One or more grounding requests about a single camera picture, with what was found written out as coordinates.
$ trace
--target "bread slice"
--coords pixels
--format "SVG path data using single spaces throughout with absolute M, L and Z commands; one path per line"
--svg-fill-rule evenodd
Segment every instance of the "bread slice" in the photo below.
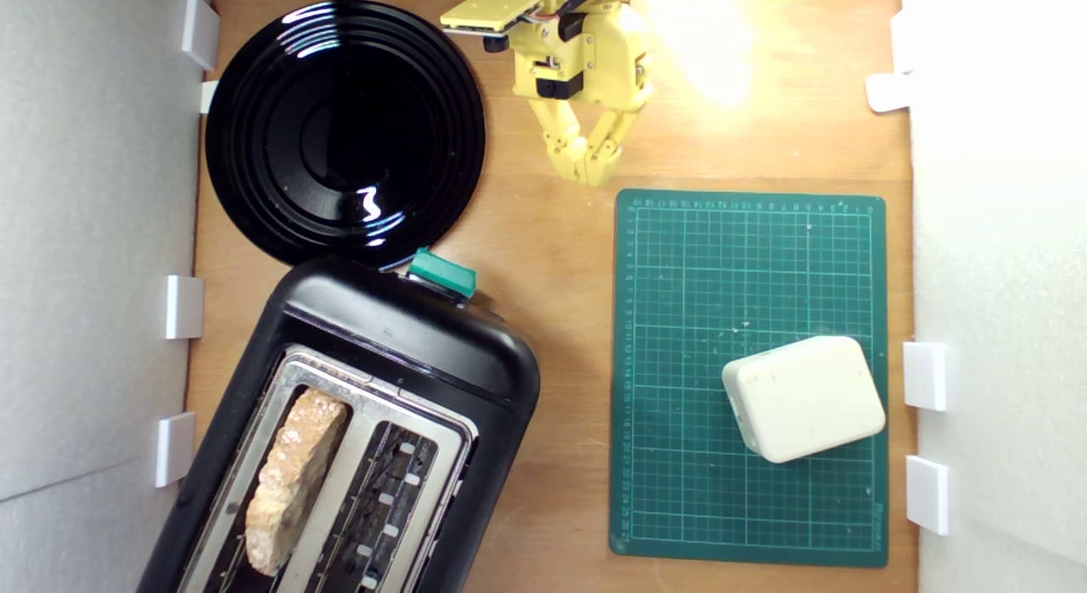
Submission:
M 246 555 L 254 570 L 274 576 L 295 550 L 346 421 L 345 404 L 315 389 L 288 412 L 246 509 Z

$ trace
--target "white clip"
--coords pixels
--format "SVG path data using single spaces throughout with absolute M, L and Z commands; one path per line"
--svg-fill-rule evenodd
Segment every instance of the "white clip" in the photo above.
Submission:
M 939 342 L 903 342 L 902 384 L 909 406 L 947 411 L 947 346 Z
M 869 106 L 876 113 L 905 109 L 913 100 L 910 77 L 903 73 L 869 75 L 864 88 L 869 94 Z
M 166 339 L 203 335 L 203 280 L 171 275 L 166 279 Z
M 917 65 L 919 38 L 914 20 L 908 11 L 899 11 L 890 18 L 890 46 L 895 71 L 870 75 L 864 85 L 869 106 L 876 113 L 905 109 L 913 102 L 913 90 L 908 73 Z
M 155 451 L 154 485 L 164 488 L 185 477 L 192 465 L 197 437 L 197 416 L 192 412 L 159 419 L 159 444 Z
M 905 457 L 905 518 L 948 534 L 948 466 L 915 454 Z
M 218 79 L 213 81 L 204 81 L 200 86 L 200 114 L 207 115 L 211 111 L 211 100 L 215 97 L 215 90 L 218 88 Z
M 911 12 L 903 9 L 890 18 L 890 51 L 896 73 L 909 73 L 917 65 L 917 37 Z
M 182 51 L 204 71 L 214 70 L 218 53 L 218 14 L 203 0 L 185 0 Z

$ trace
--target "robotic arm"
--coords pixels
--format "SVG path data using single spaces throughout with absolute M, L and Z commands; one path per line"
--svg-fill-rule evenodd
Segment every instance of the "robotic arm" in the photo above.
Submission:
M 528 100 L 563 178 L 601 186 L 652 94 L 646 28 L 630 0 L 467 0 L 441 16 L 449 33 L 514 54 L 513 93 Z M 605 112 L 583 136 L 571 101 Z

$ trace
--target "black plate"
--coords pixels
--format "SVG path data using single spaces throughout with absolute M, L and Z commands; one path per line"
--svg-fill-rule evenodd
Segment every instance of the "black plate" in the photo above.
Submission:
M 338 0 L 288 13 L 238 51 L 205 149 L 230 220 L 268 255 L 386 268 L 451 228 L 485 138 L 472 72 L 437 27 Z

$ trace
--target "green cutting mat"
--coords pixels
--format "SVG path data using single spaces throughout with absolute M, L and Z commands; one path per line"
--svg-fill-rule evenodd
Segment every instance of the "green cutting mat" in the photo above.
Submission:
M 885 566 L 886 430 L 774 465 L 721 381 L 746 354 L 849 335 L 886 407 L 883 201 L 626 189 L 615 229 L 612 550 Z

